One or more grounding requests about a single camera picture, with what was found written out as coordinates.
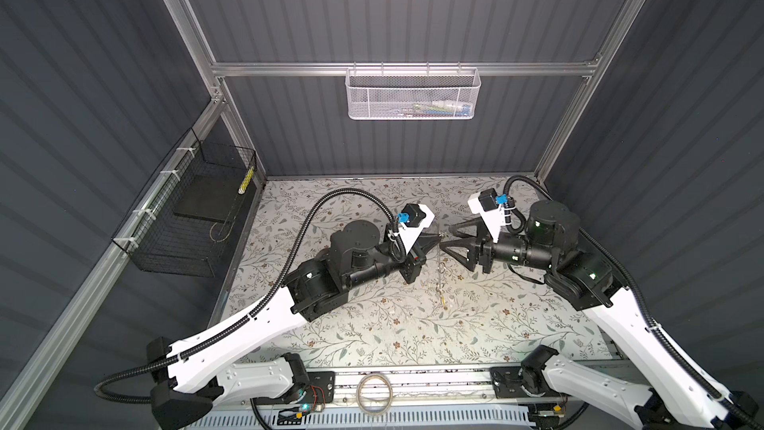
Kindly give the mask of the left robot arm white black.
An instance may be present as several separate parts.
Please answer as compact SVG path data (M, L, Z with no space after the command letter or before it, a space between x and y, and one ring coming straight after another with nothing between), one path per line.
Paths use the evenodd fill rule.
M292 403L310 387L302 359L292 352L250 369L236 362L273 338L345 305L351 290L398 272L413 283L440 237L428 232L433 216L406 214L399 235L406 259L392 256L393 242L379 228L357 220L333 233L330 245L286 276L263 309L250 306L192 338L169 344L178 360L155 374L149 401L162 429L181 429L206 416L214 407L236 399Z

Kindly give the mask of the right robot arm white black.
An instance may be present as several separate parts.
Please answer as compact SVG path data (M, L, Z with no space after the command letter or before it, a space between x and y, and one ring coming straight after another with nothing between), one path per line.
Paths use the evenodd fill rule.
M489 272L497 261L541 270L542 284L604 330L648 380L618 380L541 344L520 364L526 394L567 394L635 429L761 428L757 403L694 362L650 315L626 272L605 253L579 248L580 219L565 205L537 201L519 228L509 223L519 212L505 195L476 194L469 205L474 219L451 227L455 238L441 244L444 252L468 270Z

